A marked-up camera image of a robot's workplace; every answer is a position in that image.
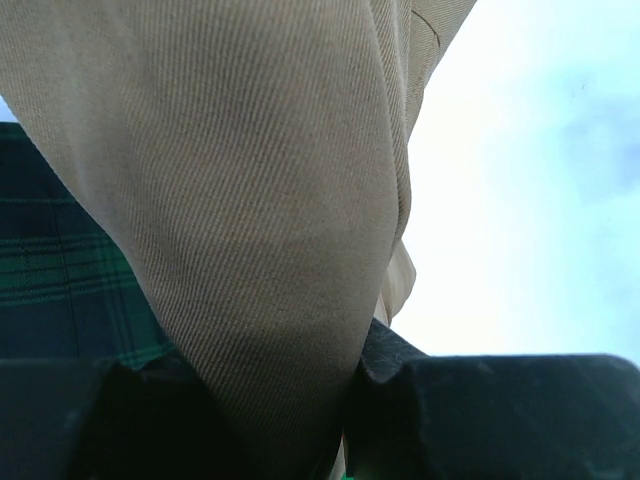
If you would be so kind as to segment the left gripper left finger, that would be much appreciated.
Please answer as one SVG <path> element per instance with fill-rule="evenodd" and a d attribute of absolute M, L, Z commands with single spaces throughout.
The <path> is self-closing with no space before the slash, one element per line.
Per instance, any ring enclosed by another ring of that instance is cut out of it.
<path fill-rule="evenodd" d="M 4 479 L 265 479 L 209 389 L 169 358 L 1 362 Z"/>

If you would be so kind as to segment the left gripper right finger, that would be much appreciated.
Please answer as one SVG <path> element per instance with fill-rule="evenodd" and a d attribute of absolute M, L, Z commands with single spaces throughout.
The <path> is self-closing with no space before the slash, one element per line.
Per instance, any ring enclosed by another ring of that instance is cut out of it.
<path fill-rule="evenodd" d="M 601 354 L 434 357 L 373 321 L 345 435 L 355 479 L 635 479 L 639 370 Z"/>

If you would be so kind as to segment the tan pleated skirt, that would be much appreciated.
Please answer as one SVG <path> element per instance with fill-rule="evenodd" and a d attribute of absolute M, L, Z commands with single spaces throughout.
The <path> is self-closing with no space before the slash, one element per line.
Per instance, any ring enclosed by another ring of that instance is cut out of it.
<path fill-rule="evenodd" d="M 262 479 L 338 442 L 469 1 L 5 1 L 1 94 Z"/>

